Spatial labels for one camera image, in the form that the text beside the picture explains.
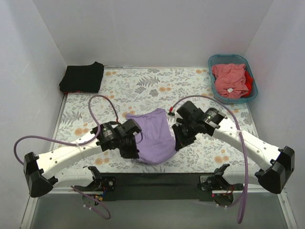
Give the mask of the purple t shirt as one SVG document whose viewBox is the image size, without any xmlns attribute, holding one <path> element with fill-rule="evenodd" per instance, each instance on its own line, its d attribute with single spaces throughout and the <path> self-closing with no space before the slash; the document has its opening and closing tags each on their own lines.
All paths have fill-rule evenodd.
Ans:
<svg viewBox="0 0 305 229">
<path fill-rule="evenodd" d="M 127 114 L 126 119 L 133 119 L 142 129 L 135 137 L 139 150 L 137 161 L 155 165 L 176 154 L 175 138 L 171 135 L 164 109 L 157 108 L 141 115 Z"/>
</svg>

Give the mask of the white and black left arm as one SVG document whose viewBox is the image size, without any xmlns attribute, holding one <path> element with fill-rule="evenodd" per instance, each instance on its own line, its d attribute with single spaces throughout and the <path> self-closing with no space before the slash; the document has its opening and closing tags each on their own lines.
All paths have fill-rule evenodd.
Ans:
<svg viewBox="0 0 305 229">
<path fill-rule="evenodd" d="M 84 191 L 113 190 L 115 177 L 102 175 L 94 166 L 71 169 L 70 166 L 89 156 L 118 149 L 121 157 L 138 159 L 135 137 L 142 129 L 133 119 L 123 124 L 108 122 L 93 128 L 71 146 L 24 157 L 24 175 L 32 198 L 41 197 L 54 188 L 75 186 Z"/>
</svg>

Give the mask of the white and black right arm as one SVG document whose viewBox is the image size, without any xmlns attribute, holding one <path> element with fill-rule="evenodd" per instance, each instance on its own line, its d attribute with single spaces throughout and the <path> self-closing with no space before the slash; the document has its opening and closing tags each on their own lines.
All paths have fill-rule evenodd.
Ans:
<svg viewBox="0 0 305 229">
<path fill-rule="evenodd" d="M 168 114 L 175 121 L 172 129 L 176 151 L 194 143 L 197 134 L 207 134 L 224 141 L 254 161 L 254 166 L 245 162 L 246 168 L 223 164 L 201 182 L 206 190 L 226 190 L 237 184 L 253 184 L 273 194 L 280 194 L 295 169 L 295 152 L 292 148 L 278 148 L 242 131 L 215 108 L 204 112 L 187 101 L 176 111 L 171 108 Z"/>
</svg>

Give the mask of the black robot base mount plate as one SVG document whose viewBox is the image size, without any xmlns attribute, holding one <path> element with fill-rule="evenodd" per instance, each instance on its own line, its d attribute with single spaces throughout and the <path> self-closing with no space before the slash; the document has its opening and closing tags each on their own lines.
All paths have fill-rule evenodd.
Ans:
<svg viewBox="0 0 305 229">
<path fill-rule="evenodd" d="M 213 191 L 232 190 L 214 173 L 101 173 L 106 201 L 213 201 Z"/>
</svg>

